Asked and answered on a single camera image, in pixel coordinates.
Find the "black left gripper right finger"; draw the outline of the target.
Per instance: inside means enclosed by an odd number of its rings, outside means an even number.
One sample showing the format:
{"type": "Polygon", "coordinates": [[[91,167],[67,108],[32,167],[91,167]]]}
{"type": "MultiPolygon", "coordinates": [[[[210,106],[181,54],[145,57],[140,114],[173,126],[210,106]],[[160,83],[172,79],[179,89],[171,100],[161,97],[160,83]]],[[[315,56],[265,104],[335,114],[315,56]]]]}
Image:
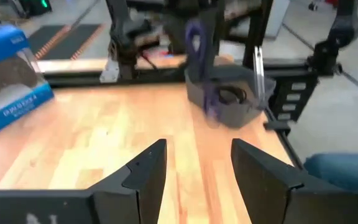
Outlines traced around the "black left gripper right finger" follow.
{"type": "Polygon", "coordinates": [[[252,224],[283,224],[291,192],[304,186],[298,170],[241,139],[231,161],[252,224]]]}

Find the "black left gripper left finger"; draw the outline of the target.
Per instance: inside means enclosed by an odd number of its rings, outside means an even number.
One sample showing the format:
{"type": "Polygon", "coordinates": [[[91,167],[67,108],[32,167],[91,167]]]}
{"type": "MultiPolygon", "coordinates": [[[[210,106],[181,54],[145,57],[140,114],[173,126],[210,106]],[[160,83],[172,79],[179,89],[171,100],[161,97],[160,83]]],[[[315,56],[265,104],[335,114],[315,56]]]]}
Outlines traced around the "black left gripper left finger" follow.
{"type": "Polygon", "coordinates": [[[167,174],[167,140],[159,139],[92,185],[93,224],[157,224],[167,174]]]}

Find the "grey plastic tray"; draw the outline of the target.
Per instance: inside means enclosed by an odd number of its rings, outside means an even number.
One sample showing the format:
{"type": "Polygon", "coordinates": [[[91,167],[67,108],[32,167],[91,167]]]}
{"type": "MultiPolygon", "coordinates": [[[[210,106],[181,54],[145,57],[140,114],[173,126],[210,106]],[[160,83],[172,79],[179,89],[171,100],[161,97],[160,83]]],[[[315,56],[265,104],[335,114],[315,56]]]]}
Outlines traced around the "grey plastic tray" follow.
{"type": "Polygon", "coordinates": [[[255,89],[255,73],[240,65],[217,65],[209,74],[213,94],[203,88],[195,68],[185,70],[185,85],[190,102],[199,107],[217,124],[239,129],[256,118],[268,107],[276,83],[265,78],[265,96],[260,100],[255,89]]]}

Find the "person's leg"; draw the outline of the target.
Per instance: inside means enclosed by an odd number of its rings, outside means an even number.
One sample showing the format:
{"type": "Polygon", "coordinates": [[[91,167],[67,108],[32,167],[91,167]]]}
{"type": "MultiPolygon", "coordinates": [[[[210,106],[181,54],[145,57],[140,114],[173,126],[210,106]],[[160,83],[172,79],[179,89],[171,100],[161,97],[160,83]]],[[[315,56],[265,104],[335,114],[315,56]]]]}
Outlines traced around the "person's leg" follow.
{"type": "Polygon", "coordinates": [[[319,153],[303,164],[310,175],[346,190],[358,190],[358,153],[319,153]]]}

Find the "silver metal bar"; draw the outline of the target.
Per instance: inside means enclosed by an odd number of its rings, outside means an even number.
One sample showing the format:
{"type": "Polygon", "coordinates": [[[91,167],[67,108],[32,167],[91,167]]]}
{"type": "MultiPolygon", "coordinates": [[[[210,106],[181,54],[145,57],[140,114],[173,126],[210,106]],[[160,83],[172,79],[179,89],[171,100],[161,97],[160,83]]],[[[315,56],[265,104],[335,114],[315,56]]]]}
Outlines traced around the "silver metal bar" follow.
{"type": "Polygon", "coordinates": [[[257,95],[260,100],[264,99],[265,96],[265,78],[264,78],[264,62],[262,55],[262,48],[255,46],[254,47],[254,73],[257,90],[257,95]]]}

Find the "black slotted panel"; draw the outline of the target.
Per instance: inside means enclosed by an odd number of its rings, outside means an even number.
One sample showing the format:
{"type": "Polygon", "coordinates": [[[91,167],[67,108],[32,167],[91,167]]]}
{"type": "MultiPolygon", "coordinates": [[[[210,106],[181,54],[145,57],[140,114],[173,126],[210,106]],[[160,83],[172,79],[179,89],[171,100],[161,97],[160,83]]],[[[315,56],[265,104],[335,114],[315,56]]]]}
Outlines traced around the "black slotted panel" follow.
{"type": "Polygon", "coordinates": [[[274,70],[276,81],[269,107],[278,120],[297,122],[318,84],[315,72],[306,69],[274,70]]]}

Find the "black mat with striped edges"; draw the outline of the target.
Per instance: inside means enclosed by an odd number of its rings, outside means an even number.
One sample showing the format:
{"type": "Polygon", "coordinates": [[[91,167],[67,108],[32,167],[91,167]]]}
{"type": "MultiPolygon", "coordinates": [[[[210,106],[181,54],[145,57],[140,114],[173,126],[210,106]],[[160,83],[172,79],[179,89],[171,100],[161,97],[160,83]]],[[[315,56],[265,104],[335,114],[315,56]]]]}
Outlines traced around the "black mat with striped edges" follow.
{"type": "Polygon", "coordinates": [[[37,60],[76,60],[103,30],[103,24],[46,25],[28,41],[37,60]]]}

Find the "black device with green light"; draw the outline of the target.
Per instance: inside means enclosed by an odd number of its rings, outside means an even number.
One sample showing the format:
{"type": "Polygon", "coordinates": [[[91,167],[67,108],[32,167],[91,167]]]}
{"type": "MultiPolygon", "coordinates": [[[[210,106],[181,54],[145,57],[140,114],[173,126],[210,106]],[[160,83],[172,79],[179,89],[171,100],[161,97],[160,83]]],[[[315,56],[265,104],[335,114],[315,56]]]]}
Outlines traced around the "black device with green light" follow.
{"type": "Polygon", "coordinates": [[[52,12],[49,0],[19,0],[19,2],[28,17],[41,16],[47,12],[52,12]]]}

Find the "black jointed stand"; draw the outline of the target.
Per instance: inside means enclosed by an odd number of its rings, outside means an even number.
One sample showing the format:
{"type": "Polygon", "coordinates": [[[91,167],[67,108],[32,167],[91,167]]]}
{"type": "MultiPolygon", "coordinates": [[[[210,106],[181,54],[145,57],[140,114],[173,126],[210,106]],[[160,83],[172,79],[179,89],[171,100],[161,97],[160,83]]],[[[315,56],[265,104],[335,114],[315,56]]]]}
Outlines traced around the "black jointed stand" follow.
{"type": "Polygon", "coordinates": [[[334,22],[325,40],[314,45],[308,65],[321,76],[332,76],[339,51],[358,38],[358,0],[337,0],[334,22]]]}

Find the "blue DualShock 4 box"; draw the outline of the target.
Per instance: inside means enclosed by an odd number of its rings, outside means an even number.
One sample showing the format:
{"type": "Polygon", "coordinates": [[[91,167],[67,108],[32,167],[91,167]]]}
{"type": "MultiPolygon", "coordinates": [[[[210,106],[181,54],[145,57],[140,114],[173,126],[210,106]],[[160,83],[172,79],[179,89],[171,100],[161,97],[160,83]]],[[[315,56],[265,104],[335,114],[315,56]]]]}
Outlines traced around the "blue DualShock 4 box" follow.
{"type": "Polygon", "coordinates": [[[53,97],[24,32],[0,26],[0,130],[53,97]]]}

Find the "silver mounting bracket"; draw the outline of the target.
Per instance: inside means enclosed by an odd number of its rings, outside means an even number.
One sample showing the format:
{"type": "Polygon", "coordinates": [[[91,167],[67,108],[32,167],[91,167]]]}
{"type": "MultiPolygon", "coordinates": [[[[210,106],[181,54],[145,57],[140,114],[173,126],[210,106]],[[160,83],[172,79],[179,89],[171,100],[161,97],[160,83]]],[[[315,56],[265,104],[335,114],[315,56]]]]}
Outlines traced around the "silver mounting bracket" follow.
{"type": "Polygon", "coordinates": [[[99,80],[101,83],[116,83],[119,78],[119,64],[117,61],[108,58],[99,80]]]}

